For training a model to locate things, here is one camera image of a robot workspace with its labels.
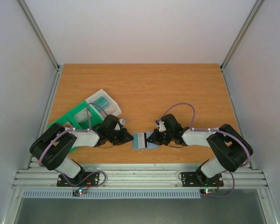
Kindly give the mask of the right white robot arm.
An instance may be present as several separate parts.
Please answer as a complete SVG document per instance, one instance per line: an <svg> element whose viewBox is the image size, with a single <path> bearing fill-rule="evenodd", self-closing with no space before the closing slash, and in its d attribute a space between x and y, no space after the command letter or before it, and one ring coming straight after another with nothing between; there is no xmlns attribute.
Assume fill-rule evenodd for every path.
<svg viewBox="0 0 280 224"><path fill-rule="evenodd" d="M194 181L199 186L209 184L213 177L224 172L235 172L250 162L253 149L229 124L214 129L182 127L174 115L165 115L156 121L157 128L147 142L168 146L172 141L182 147L210 147L215 157L201 164L195 171Z"/></svg>

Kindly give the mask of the card with magnetic stripe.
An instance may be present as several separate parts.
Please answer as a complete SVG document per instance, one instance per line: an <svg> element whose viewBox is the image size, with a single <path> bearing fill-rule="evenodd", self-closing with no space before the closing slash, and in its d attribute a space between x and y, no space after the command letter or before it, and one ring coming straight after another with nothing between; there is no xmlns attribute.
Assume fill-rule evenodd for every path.
<svg viewBox="0 0 280 224"><path fill-rule="evenodd" d="M133 149L147 149L147 132L133 134Z"/></svg>

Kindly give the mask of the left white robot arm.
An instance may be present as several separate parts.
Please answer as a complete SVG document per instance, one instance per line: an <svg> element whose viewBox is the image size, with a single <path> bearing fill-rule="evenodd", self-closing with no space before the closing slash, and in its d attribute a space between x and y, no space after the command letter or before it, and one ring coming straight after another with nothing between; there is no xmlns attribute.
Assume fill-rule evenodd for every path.
<svg viewBox="0 0 280 224"><path fill-rule="evenodd" d="M68 177L69 182L79 186L84 182L82 167L68 157L74 147L100 147L106 142L120 146L133 141L124 127L124 120L107 115L102 123L88 129L66 128L54 123L30 147L30 153L47 170L55 170Z"/></svg>

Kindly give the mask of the blue card holder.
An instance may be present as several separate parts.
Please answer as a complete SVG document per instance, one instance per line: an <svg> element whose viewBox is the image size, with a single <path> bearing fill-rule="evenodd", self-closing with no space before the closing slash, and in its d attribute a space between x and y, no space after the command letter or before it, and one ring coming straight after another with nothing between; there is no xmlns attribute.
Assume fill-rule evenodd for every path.
<svg viewBox="0 0 280 224"><path fill-rule="evenodd" d="M147 141L148 137L151 136L153 132L144 133L133 133L133 149L134 150L144 150L144 149L157 149L159 146Z"/></svg>

